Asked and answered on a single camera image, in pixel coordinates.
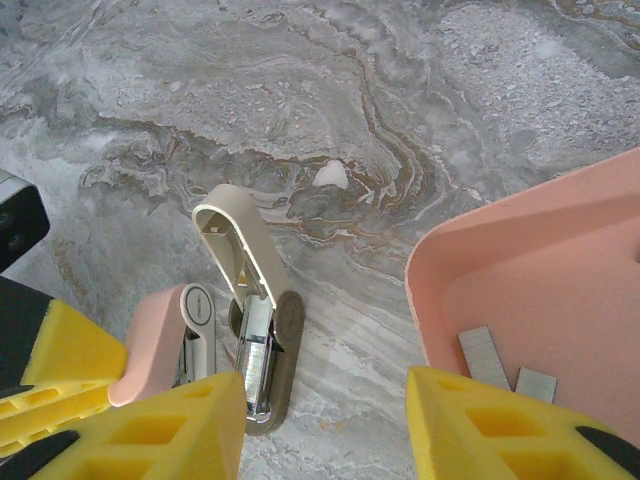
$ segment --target gray marble surface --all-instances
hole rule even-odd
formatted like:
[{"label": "gray marble surface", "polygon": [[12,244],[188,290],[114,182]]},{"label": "gray marble surface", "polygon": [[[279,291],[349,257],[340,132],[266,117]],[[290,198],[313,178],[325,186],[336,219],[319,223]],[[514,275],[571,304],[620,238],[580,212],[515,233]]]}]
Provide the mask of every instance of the gray marble surface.
[{"label": "gray marble surface", "polygon": [[269,222],[308,319],[245,479],[411,478],[412,246],[640,144],[638,0],[20,3],[0,7],[0,167],[52,230],[9,276],[119,338],[141,296],[208,284],[228,369],[230,294],[190,211],[229,182]]}]

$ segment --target pink plastic piece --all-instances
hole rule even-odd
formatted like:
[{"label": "pink plastic piece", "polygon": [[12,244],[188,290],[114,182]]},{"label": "pink plastic piece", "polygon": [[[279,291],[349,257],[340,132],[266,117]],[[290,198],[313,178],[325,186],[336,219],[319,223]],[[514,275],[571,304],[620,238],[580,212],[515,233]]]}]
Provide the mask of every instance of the pink plastic piece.
[{"label": "pink plastic piece", "polygon": [[120,407],[169,390],[175,378],[185,333],[179,285],[144,297],[125,339],[128,360],[124,376],[109,386],[109,402]]},{"label": "pink plastic piece", "polygon": [[456,335],[488,325],[512,385],[558,378],[556,404],[640,445],[640,149],[450,220],[406,271],[425,356],[468,376]]}]

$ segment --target yellow foam pad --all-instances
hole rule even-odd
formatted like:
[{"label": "yellow foam pad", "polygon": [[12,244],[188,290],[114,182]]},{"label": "yellow foam pad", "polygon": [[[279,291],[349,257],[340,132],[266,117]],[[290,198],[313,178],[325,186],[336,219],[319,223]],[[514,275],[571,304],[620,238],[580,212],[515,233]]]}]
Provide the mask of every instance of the yellow foam pad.
[{"label": "yellow foam pad", "polygon": [[420,480],[627,480],[575,427],[591,418],[429,367],[409,369],[406,413]]},{"label": "yellow foam pad", "polygon": [[86,418],[33,480],[226,480],[246,423],[242,375],[220,373]]},{"label": "yellow foam pad", "polygon": [[0,457],[109,408],[108,385],[125,366],[118,340],[63,301],[51,300],[20,381],[33,388],[0,399]]}]

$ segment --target marble floor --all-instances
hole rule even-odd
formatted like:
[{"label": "marble floor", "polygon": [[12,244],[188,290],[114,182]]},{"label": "marble floor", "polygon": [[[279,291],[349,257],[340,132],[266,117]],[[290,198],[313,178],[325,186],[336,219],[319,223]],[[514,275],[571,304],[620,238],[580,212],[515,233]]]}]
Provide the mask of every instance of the marble floor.
[{"label": "marble floor", "polygon": [[259,203],[308,319],[245,479],[411,478],[412,246],[640,144],[638,0],[0,5],[0,167],[52,222],[9,276],[119,338],[141,296],[205,283],[228,369],[230,292],[189,215],[224,182]]}]

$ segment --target pink tray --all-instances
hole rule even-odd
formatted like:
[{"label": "pink tray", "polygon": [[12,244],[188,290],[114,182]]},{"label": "pink tray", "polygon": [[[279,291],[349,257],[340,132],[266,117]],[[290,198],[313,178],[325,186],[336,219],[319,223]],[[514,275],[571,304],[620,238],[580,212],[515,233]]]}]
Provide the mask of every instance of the pink tray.
[{"label": "pink tray", "polygon": [[457,334],[488,325],[512,387],[553,375],[640,445],[640,148],[439,225],[406,287],[433,367],[468,376]]}]

